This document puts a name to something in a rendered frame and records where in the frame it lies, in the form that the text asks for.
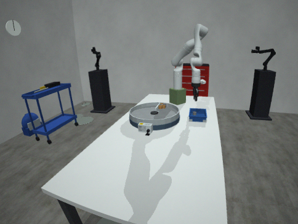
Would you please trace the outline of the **blue plastic crate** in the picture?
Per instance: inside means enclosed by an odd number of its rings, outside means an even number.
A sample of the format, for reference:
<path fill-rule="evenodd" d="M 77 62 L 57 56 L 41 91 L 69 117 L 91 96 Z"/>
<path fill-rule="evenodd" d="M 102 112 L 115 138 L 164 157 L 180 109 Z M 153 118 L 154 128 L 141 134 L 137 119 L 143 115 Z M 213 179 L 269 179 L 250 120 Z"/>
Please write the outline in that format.
<path fill-rule="evenodd" d="M 189 112 L 189 121 L 190 122 L 206 122 L 207 113 L 206 109 L 200 108 L 190 108 L 191 114 Z M 196 111 L 196 115 L 193 115 L 193 111 Z"/>

